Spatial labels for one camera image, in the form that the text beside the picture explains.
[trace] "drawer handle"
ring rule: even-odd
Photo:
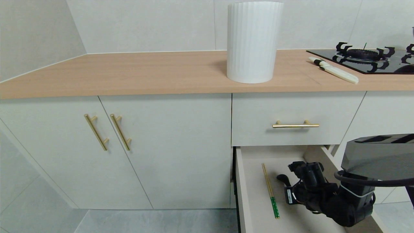
[[[108,149],[106,148],[105,144],[109,141],[109,138],[106,138],[105,140],[102,141],[101,137],[98,134],[98,131],[96,130],[94,124],[92,123],[92,121],[97,120],[98,117],[94,116],[94,117],[90,118],[88,114],[85,114],[84,116],[85,116],[85,119],[88,122],[89,126],[91,127],[92,131],[94,132],[96,138],[98,139],[99,143],[101,144],[103,150],[107,151]]]
[[[128,144],[131,142],[132,139],[128,138],[128,140],[125,140],[125,136],[124,136],[124,134],[121,130],[121,127],[118,124],[118,121],[120,121],[122,119],[122,116],[118,116],[118,117],[115,118],[115,115],[111,114],[111,119],[113,121],[113,124],[115,125],[116,130],[118,130],[118,133],[121,136],[121,139],[124,142],[125,147],[129,151],[130,148],[129,148]]]
[[[318,128],[319,124],[311,124],[308,120],[305,120],[303,124],[300,125],[282,125],[280,121],[277,121],[276,124],[272,125],[273,128]]]

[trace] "gas stove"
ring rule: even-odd
[[[339,42],[334,49],[307,50],[307,52],[346,66],[363,74],[414,74],[414,44],[406,49],[352,49]]]

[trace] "white cylindrical container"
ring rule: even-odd
[[[264,83],[272,79],[282,9],[281,2],[240,2],[229,5],[229,79],[239,83]]]

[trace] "kitchen counter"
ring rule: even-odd
[[[305,50],[278,50],[274,77],[242,84],[226,77],[226,51],[87,54],[0,84],[1,99],[92,95],[414,90],[414,75],[365,75],[357,85],[320,70]]]

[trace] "open drawer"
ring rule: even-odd
[[[236,147],[233,180],[236,184],[235,194],[241,233],[388,233],[375,212],[355,226],[344,228],[324,214],[311,213],[303,205],[286,204],[284,185],[276,180],[277,175],[286,174],[293,185],[298,182],[298,178],[289,171],[290,163],[321,162],[325,169],[325,177],[329,182],[336,182],[333,174],[338,168],[335,167],[332,159],[332,155],[324,146]],[[262,163],[266,165],[271,180],[279,219],[274,218]]]

